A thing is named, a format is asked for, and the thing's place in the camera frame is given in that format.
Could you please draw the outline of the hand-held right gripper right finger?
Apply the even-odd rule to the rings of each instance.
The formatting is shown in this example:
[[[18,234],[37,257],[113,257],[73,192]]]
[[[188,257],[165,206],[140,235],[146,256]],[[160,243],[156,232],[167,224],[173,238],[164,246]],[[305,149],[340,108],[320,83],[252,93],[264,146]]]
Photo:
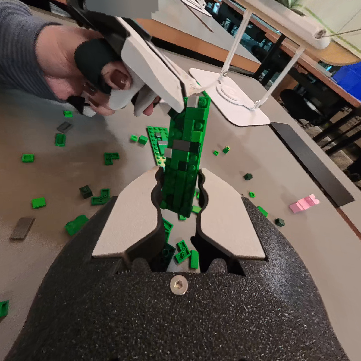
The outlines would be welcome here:
[[[236,259],[266,259],[242,196],[206,168],[199,170],[200,212],[196,235]]]

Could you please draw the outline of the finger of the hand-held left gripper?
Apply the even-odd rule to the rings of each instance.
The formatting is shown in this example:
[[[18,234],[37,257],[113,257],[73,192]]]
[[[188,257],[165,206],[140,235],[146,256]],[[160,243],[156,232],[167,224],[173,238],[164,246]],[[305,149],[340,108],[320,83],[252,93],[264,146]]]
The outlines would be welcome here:
[[[136,21],[122,17],[116,20],[130,33],[121,51],[124,63],[158,95],[188,97],[204,91],[196,79],[157,49],[152,36]]]
[[[186,72],[134,29],[127,30],[130,35],[121,50],[121,58],[132,73],[133,85],[139,92],[134,113],[142,114],[156,96],[181,113],[186,97]]]

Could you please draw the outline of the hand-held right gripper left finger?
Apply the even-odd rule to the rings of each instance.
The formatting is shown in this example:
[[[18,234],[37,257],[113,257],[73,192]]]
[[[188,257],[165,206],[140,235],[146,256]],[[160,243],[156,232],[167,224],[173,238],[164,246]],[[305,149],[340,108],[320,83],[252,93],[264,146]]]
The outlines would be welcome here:
[[[126,186],[95,245],[92,257],[136,258],[151,261],[164,247],[165,227],[160,210],[162,167],[154,166]]]

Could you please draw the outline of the green brick plate assembly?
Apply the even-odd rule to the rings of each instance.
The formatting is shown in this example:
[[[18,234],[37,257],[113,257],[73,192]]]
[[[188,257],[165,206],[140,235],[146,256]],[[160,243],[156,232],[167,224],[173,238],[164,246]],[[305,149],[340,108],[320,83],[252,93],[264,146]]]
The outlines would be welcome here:
[[[181,113],[170,109],[161,208],[189,218],[205,138],[211,98],[206,92],[185,97]]]

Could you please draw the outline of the person's left forearm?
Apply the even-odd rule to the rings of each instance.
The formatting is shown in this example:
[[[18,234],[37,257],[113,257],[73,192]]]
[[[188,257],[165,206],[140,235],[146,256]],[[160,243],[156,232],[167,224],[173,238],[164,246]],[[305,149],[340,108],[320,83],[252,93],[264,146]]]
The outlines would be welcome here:
[[[62,102],[50,89],[36,57],[41,31],[56,22],[34,17],[20,1],[0,2],[0,85],[39,98]]]

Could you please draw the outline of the person's left hand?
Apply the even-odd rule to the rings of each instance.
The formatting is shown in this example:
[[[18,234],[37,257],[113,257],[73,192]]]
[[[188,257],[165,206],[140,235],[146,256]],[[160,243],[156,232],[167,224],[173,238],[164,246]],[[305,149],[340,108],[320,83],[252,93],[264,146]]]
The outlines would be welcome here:
[[[84,97],[94,112],[109,116],[115,113],[109,107],[110,96],[93,88],[74,60],[74,53],[79,45],[99,38],[102,35],[93,30],[49,25],[40,32],[35,52],[44,78],[58,99]]]

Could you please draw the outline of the wooden edged side table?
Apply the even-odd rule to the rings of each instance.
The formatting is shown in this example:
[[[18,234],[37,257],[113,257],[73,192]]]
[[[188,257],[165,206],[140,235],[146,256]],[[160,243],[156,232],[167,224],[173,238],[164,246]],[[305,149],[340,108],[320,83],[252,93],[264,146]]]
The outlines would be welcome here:
[[[164,8],[151,19],[136,19],[164,50],[222,67],[234,41],[212,17],[180,8]]]

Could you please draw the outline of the flat green brick baseplate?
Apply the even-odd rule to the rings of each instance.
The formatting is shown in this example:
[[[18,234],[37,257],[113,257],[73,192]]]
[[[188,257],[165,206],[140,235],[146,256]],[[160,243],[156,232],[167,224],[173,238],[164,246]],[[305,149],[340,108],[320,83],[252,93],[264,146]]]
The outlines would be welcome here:
[[[147,126],[150,147],[157,166],[165,167],[165,149],[168,146],[169,131],[166,127]]]

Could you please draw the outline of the pink brick pig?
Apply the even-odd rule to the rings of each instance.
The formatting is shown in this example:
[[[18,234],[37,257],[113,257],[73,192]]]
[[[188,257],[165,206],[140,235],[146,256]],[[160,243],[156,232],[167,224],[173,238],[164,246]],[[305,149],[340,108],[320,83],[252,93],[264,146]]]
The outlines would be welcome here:
[[[292,210],[293,213],[298,213],[305,211],[311,208],[314,205],[320,204],[320,201],[316,198],[314,194],[311,194],[307,197],[301,198],[297,202],[289,205],[289,208]]]

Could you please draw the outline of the white overhead stand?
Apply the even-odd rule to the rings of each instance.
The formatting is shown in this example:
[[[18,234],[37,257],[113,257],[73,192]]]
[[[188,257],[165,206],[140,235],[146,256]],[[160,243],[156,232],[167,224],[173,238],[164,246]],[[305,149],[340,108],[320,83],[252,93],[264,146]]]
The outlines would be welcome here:
[[[205,91],[222,115],[236,126],[268,125],[269,118],[260,107],[277,88],[287,73],[293,68],[305,49],[323,50],[330,44],[330,35],[319,22],[308,16],[300,16],[277,1],[251,0],[240,1],[245,8],[243,20],[236,33],[232,47],[220,73],[191,68],[189,73],[200,83],[197,92]],[[294,56],[280,73],[265,95],[253,102],[246,93],[228,77],[231,60],[246,30],[251,15],[263,18],[272,27],[278,29],[287,38],[299,44]]]

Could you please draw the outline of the scattered small loose bricks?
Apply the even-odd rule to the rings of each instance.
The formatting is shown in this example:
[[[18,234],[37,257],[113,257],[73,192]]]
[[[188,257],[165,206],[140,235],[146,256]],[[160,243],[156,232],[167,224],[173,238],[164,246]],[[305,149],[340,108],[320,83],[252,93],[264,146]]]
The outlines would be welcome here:
[[[255,309],[254,317],[266,312],[273,313],[282,304],[277,294],[271,290],[267,281],[258,281],[251,270],[249,275],[243,275],[242,263],[253,268],[267,268],[272,264],[265,260],[229,259],[236,263],[236,272],[241,275],[228,273],[222,267],[223,260],[215,259],[207,273],[176,274],[167,272],[152,272],[145,264],[145,270],[127,271],[126,262],[119,256],[115,258],[94,258],[91,253],[98,238],[105,227],[110,215],[115,215],[115,203],[118,200],[125,208],[122,214],[130,216],[131,225],[121,225],[121,236],[125,231],[130,231],[135,226],[144,225],[141,217],[144,213],[133,210],[138,205],[126,205],[121,196],[109,195],[109,189],[103,189],[105,197],[95,201],[99,206],[98,212],[90,218],[84,214],[77,214],[64,226],[67,231],[60,230],[61,218],[70,217],[70,206],[75,205],[75,200],[67,201],[63,198],[63,207],[55,205],[55,210],[50,214],[47,211],[37,215],[37,211],[44,210],[49,204],[47,197],[35,197],[30,201],[29,217],[20,217],[17,208],[16,216],[19,218],[9,242],[21,243],[32,228],[34,219],[39,231],[31,230],[30,238],[36,245],[44,250],[50,245],[50,231],[57,235],[69,234],[70,241],[64,246],[57,258],[50,266],[42,282],[38,282],[36,293],[33,296],[23,295],[23,300],[17,302],[14,290],[7,290],[1,296],[11,296],[9,300],[1,300],[10,311],[1,314],[1,322],[9,323],[11,319],[19,318],[26,325],[35,328],[60,327],[64,324],[86,327],[86,324],[104,327],[111,324],[123,324],[126,319],[142,323],[143,320],[155,323],[160,319],[174,319],[176,324],[181,322],[189,324],[199,321],[205,324],[208,319],[231,319],[229,312],[241,310],[246,314],[249,309]]]

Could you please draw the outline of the black office chair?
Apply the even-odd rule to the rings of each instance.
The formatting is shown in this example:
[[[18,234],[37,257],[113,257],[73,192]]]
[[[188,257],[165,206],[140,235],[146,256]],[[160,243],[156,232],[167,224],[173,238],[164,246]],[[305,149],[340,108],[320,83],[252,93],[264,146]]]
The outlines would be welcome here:
[[[326,117],[310,108],[304,98],[294,90],[284,89],[280,92],[280,98],[285,109],[295,120],[300,121],[304,119],[313,126],[326,123]]]

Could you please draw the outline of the blue storage bin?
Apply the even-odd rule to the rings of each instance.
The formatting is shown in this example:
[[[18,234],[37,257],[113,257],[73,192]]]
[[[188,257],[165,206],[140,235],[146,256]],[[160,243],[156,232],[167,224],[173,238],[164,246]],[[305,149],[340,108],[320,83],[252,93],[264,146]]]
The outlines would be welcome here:
[[[361,100],[361,62],[342,66],[332,77],[346,92]]]

